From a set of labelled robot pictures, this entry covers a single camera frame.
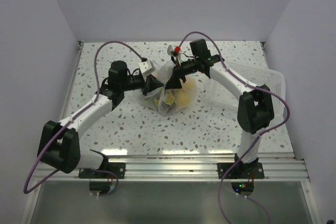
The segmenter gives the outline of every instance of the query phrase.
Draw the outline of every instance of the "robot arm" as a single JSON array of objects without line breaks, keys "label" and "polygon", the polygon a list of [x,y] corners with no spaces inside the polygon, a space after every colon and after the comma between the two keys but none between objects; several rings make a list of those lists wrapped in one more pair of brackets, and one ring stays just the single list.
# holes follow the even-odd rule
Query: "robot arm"
[{"label": "robot arm", "polygon": [[[204,73],[227,88],[239,100],[237,119],[243,129],[242,142],[236,154],[239,158],[251,146],[251,142],[258,135],[258,132],[266,128],[274,118],[271,97],[264,92],[246,87],[237,81],[222,67],[219,55],[211,56],[205,40],[196,40],[191,42],[190,45],[195,56],[194,59],[189,59],[185,62],[176,61],[176,66],[173,68],[172,75],[165,88],[181,88],[181,80],[185,81],[186,75],[195,72]],[[67,129],[58,138],[62,139],[61,142],[54,141],[43,155],[41,161],[65,173],[69,173],[76,168],[108,169],[107,157],[93,150],[82,150],[79,140],[84,132],[98,119],[114,110],[120,104],[124,98],[124,92],[140,89],[146,95],[148,92],[164,86],[163,83],[157,81],[151,75],[153,65],[150,61],[140,63],[139,69],[138,75],[128,75],[125,62],[113,62],[109,69],[107,83],[104,82],[102,84],[98,99],[97,97],[92,98],[83,107],[86,108],[88,106],[87,110],[75,119],[70,116],[58,123],[52,121],[46,123],[43,128],[38,153],[41,152],[59,129],[70,121]],[[235,74],[248,82],[238,73]],[[261,88],[269,90],[265,85],[261,86]],[[259,144],[256,144],[249,154],[244,157],[239,169],[244,170],[245,164],[250,167],[251,164],[258,162],[258,146]]]}]

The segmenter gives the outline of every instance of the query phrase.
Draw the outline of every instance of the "clear plastic bag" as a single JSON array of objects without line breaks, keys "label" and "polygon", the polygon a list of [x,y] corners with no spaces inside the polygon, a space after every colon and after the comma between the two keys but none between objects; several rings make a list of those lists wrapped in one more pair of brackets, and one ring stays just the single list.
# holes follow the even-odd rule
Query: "clear plastic bag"
[{"label": "clear plastic bag", "polygon": [[[167,62],[160,67],[154,62],[156,78],[163,84],[166,84],[172,75],[174,67],[173,62]],[[146,96],[140,95],[141,103],[149,108],[157,110],[162,115],[175,113],[189,106],[197,95],[197,84],[193,77],[186,76],[186,82],[181,81],[181,89],[165,90],[165,86],[155,89]]]}]

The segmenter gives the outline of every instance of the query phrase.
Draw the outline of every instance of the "white wall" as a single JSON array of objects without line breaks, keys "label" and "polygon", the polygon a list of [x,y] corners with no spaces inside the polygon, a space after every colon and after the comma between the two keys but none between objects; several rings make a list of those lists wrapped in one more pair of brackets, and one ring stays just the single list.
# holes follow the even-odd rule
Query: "white wall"
[{"label": "white wall", "polygon": [[291,0],[266,56],[286,77],[295,154],[306,161],[324,221],[336,220],[336,0]]},{"label": "white wall", "polygon": [[57,120],[78,44],[56,0],[0,0],[0,223],[20,222],[42,127]]},{"label": "white wall", "polygon": [[289,0],[57,0],[78,40],[179,40],[201,30],[214,39],[265,41]]}]

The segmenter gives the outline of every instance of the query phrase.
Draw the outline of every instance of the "terrazzo surface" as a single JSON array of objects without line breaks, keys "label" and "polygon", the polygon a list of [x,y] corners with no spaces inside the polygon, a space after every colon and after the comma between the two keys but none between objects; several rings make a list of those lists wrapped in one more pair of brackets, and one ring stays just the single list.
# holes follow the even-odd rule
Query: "terrazzo surface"
[{"label": "terrazzo surface", "polygon": [[[223,57],[260,68],[267,68],[265,56],[258,41],[217,41]],[[170,57],[168,45],[177,42],[128,42],[140,55],[164,64]],[[96,91],[93,58],[102,43],[84,43],[67,115],[77,111]],[[208,44],[212,54],[213,45]],[[191,54],[185,42],[182,51]],[[138,57],[122,45],[105,46],[97,60],[100,82],[107,77],[111,62],[124,60],[131,72],[138,68]],[[210,94],[211,80],[204,74],[192,75],[197,83],[197,96],[186,109],[167,116],[140,104],[140,91],[125,93],[124,100],[111,113],[98,120],[81,138],[81,146],[107,155],[155,154],[215,154],[236,153],[240,144],[241,128],[234,111],[214,103]],[[271,125],[280,122],[274,119]],[[285,126],[262,137],[260,152],[292,152]]]}]

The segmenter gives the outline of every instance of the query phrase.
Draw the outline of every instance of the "yellow object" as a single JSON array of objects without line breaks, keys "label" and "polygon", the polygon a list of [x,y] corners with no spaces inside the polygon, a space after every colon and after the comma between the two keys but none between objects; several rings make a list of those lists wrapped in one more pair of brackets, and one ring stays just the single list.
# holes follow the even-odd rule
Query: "yellow object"
[{"label": "yellow object", "polygon": [[173,95],[170,94],[170,93],[166,94],[164,103],[165,103],[165,104],[168,104],[168,105],[172,105],[173,102],[174,102],[174,97],[173,97]]},{"label": "yellow object", "polygon": [[188,89],[188,90],[195,90],[196,89],[196,81],[193,78],[186,78],[185,83],[183,83],[183,81],[181,81],[182,84],[182,88],[183,89]]},{"label": "yellow object", "polygon": [[175,94],[175,103],[181,107],[187,107],[192,102],[192,97],[189,92],[185,90],[179,90]]},{"label": "yellow object", "polygon": [[156,106],[159,106],[159,103],[160,103],[160,101],[159,101],[158,99],[154,98],[154,104],[155,104]]}]

